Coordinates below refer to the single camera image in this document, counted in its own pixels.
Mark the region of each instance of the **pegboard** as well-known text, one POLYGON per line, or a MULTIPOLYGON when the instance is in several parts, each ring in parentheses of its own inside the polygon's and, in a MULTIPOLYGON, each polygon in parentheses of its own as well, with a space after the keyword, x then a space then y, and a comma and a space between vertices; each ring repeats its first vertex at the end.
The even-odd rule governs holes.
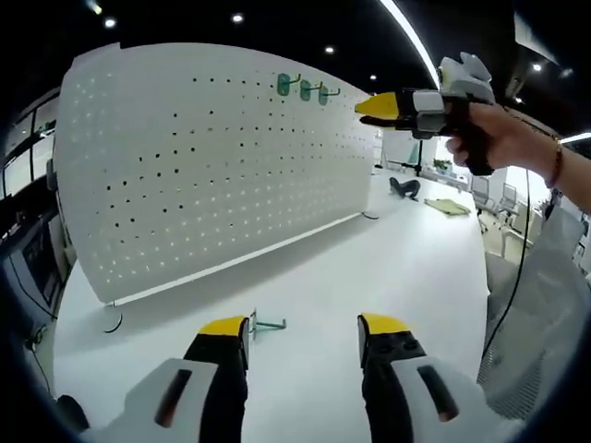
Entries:
POLYGON ((80 265, 105 303, 223 264, 365 209, 367 94, 271 54, 213 44, 74 60, 58 106, 55 169, 80 265), (286 97, 301 74, 339 96, 286 97))

